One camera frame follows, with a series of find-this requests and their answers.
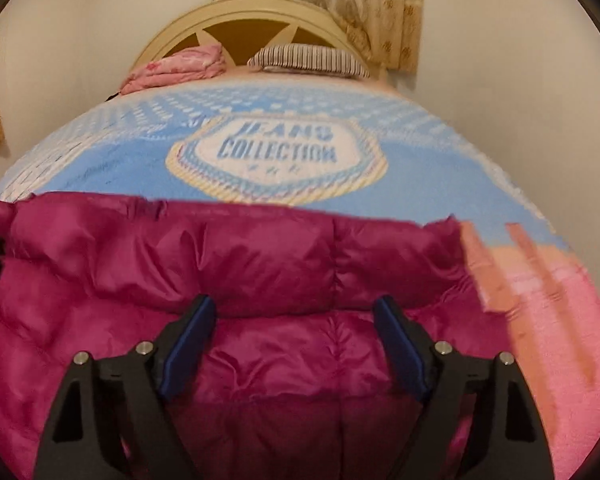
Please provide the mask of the magenta puffer jacket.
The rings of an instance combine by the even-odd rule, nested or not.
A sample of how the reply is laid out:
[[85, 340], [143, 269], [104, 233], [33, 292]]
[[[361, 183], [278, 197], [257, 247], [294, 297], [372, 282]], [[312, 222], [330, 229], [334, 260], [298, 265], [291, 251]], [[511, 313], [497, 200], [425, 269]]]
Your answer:
[[381, 296], [470, 356], [510, 348], [452, 218], [47, 193], [0, 202], [0, 243], [0, 455], [20, 479], [76, 352], [120, 356], [198, 295], [218, 322], [170, 413], [207, 479], [388, 474], [417, 405], [373, 326]]

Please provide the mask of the blue pink printed bedspread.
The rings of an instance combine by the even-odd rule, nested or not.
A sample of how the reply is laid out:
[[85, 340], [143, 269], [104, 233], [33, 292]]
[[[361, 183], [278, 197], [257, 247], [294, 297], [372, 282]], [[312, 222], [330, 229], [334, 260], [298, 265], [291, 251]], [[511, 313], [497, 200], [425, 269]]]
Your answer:
[[47, 193], [301, 209], [460, 224], [484, 310], [503, 315], [556, 477], [600, 438], [600, 295], [506, 176], [396, 92], [309, 76], [220, 77], [118, 96], [60, 127], [0, 180]]

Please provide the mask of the pink folded blanket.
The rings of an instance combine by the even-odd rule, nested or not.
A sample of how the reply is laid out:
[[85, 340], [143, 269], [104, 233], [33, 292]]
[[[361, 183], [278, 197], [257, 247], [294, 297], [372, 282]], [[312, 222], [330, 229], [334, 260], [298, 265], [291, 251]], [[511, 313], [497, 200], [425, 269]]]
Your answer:
[[186, 48], [134, 68], [122, 82], [119, 93], [125, 96], [152, 88], [211, 79], [225, 72], [226, 61], [220, 44]]

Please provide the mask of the striped pillow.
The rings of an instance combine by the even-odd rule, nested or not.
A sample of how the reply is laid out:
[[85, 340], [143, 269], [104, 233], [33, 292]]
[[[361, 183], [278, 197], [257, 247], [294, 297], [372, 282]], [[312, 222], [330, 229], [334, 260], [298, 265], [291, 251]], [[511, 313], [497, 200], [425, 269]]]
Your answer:
[[247, 62], [265, 72], [325, 75], [366, 79], [368, 69], [346, 50], [312, 44], [276, 44], [264, 47]]

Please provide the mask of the cream wooden headboard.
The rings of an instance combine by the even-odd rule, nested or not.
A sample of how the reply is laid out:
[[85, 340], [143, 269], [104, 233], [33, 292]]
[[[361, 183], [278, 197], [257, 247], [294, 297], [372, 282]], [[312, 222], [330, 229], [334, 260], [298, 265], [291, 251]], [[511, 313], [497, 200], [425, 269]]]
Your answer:
[[314, 44], [362, 60], [332, 16], [299, 0], [214, 0], [174, 20], [149, 41], [134, 67], [186, 48], [220, 44], [230, 67], [276, 44]]

